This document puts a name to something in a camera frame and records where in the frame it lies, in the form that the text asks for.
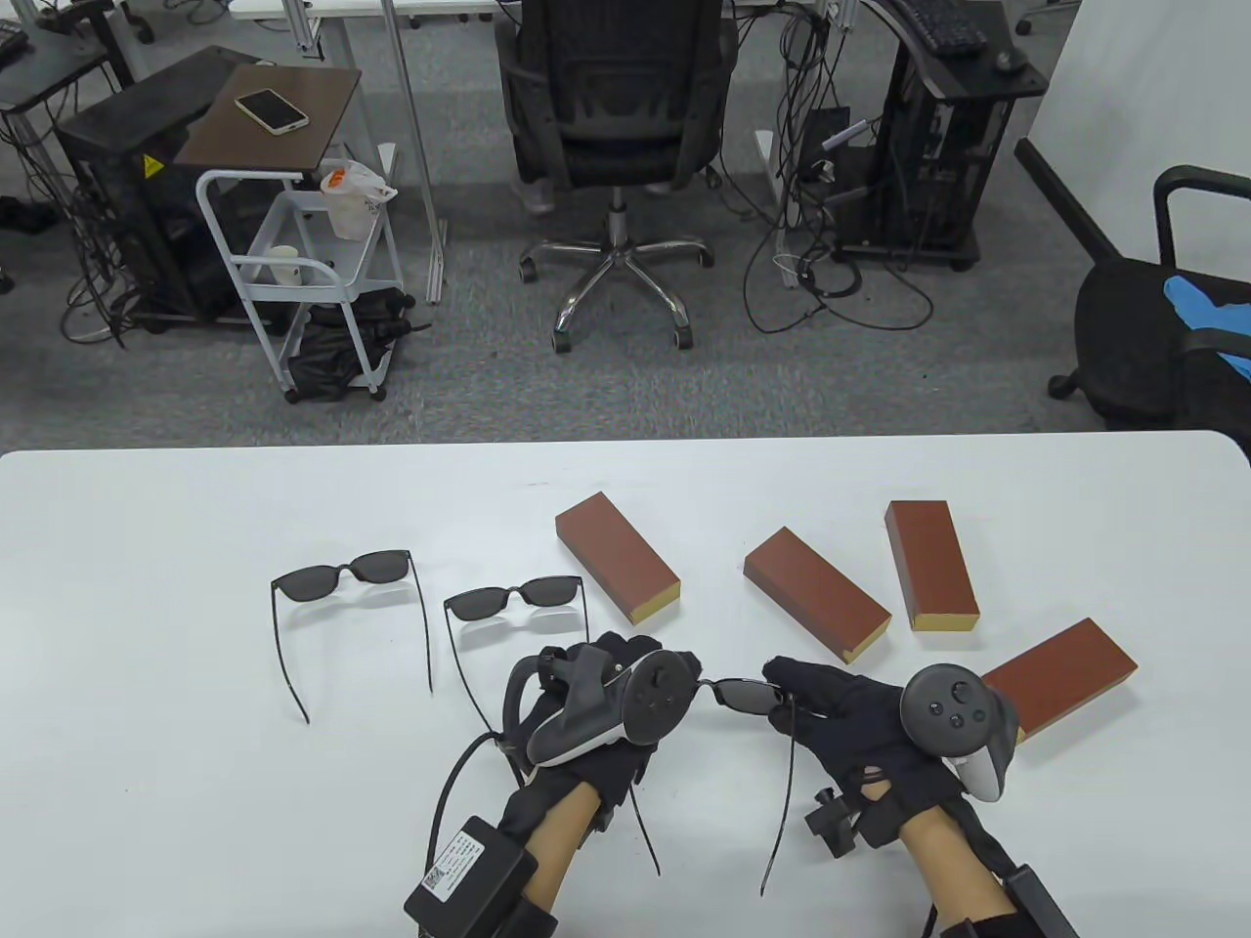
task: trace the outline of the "black sunglasses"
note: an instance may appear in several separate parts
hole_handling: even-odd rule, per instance
[[[747,713],[752,717],[768,717],[778,707],[791,708],[791,758],[786,772],[786,798],[782,802],[782,823],[778,824],[778,835],[773,839],[769,862],[764,867],[764,878],[761,879],[761,895],[764,895],[764,887],[769,882],[769,873],[773,872],[773,860],[777,859],[778,849],[782,847],[782,832],[786,830],[786,819],[791,810],[791,788],[794,783],[796,702],[793,697],[782,690],[777,684],[769,684],[767,680],[722,678],[721,680],[701,680],[699,687],[711,687],[712,695],[717,703],[736,713]]]
[[[434,675],[430,670],[430,620],[425,615],[425,597],[422,595],[422,580],[417,577],[417,564],[413,563],[413,554],[408,550],[375,550],[372,554],[362,554],[350,564],[338,567],[319,565],[305,567],[300,570],[291,570],[279,577],[269,584],[269,608],[274,617],[274,647],[278,649],[278,667],[283,669],[283,680],[286,689],[291,692],[291,699],[300,708],[304,723],[310,724],[309,713],[300,702],[300,695],[291,685],[290,675],[286,673],[286,662],[283,659],[283,640],[278,630],[278,594],[293,603],[311,603],[317,599],[325,599],[339,588],[339,574],[344,570],[352,573],[362,583],[397,583],[413,572],[413,582],[417,584],[417,598],[422,603],[422,622],[425,625],[425,679],[434,690]]]
[[[460,683],[464,685],[465,694],[469,695],[469,703],[473,704],[473,708],[478,712],[488,730],[494,732],[490,720],[487,719],[487,714],[478,705],[473,690],[469,689],[464,668],[460,667],[457,642],[452,637],[452,615],[455,615],[460,622],[482,622],[483,619],[489,619],[492,615],[504,610],[504,607],[508,605],[508,598],[513,593],[520,595],[529,605],[542,608],[569,605],[579,592],[582,593],[582,623],[585,640],[589,644],[590,620],[587,618],[587,590],[582,585],[582,577],[539,577],[538,579],[523,583],[520,587],[508,587],[507,589],[504,587],[482,587],[480,589],[470,589],[468,593],[458,593],[450,599],[443,600],[443,622],[448,627],[448,644],[452,645],[452,659],[457,663],[457,673],[460,675]]]

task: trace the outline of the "floor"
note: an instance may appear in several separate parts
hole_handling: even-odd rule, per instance
[[[1011,0],[1010,13],[1023,9]],[[160,38],[155,65],[209,43],[293,61],[289,39],[224,18],[190,26],[178,13],[153,13]],[[211,5],[198,16],[211,13]],[[1022,40],[1050,71],[1067,15],[1041,19]],[[779,24],[751,36],[734,75],[726,159],[749,194],[764,198],[749,130],[776,106]],[[377,21],[352,24],[379,135],[399,129],[399,94],[380,66],[385,34]],[[594,230],[602,193],[562,203],[552,219],[522,215],[507,179],[512,159],[494,61],[492,28],[427,23],[404,31],[435,199],[450,221],[443,303],[413,315],[433,329],[402,343],[389,396],[373,403],[286,404],[250,331],[171,330],[128,335],[115,345],[75,346],[56,323],[75,271],[64,233],[29,239],[0,233],[0,258],[18,289],[0,296],[0,453],[100,446],[220,446],[337,443],[573,440],[692,436],[1016,433],[1095,429],[1080,401],[1056,403],[1046,379],[1072,363],[1071,319],[1090,260],[1011,155],[1035,106],[1018,108],[978,216],[983,260],[967,274],[914,268],[909,274],[937,304],[914,333],[873,333],[832,316],[784,335],[756,333],[743,311],[743,269],[758,225],[731,216],[702,181],[658,199],[631,198],[639,236],[694,231],[714,245],[713,270],[673,261],[661,269],[692,314],[696,349],[672,348],[667,314],[626,279],[613,279],[579,311],[575,345],[557,358],[550,320],[574,266],[540,269],[518,283],[515,258],[537,236]],[[857,116],[874,116],[893,58],[893,39],[863,11],[838,66],[839,90]],[[85,85],[84,105],[105,89]],[[21,193],[8,150],[0,191]],[[402,194],[397,229],[403,261],[422,293],[428,241],[419,203]],[[833,271],[829,273],[833,280]],[[804,308],[806,294],[782,289],[778,271],[758,264],[748,283],[753,309],[768,323]],[[839,309],[879,323],[903,323],[919,300],[882,270]]]

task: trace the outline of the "label sticker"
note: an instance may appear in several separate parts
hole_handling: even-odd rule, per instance
[[[439,902],[447,902],[484,849],[480,843],[462,830],[452,838],[452,843],[443,848],[443,853],[434,860],[434,865],[425,874],[422,885],[429,889]]]

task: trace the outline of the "white wall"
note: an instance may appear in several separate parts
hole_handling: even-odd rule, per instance
[[[1156,260],[1160,173],[1251,176],[1251,0],[1085,0],[1030,139],[1122,254]],[[1251,280],[1251,203],[1172,205],[1182,266]]]

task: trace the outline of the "plastic bag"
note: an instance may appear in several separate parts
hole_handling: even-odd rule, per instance
[[[363,241],[369,236],[380,206],[398,195],[387,180],[355,160],[327,160],[322,178],[330,228],[337,238]]]

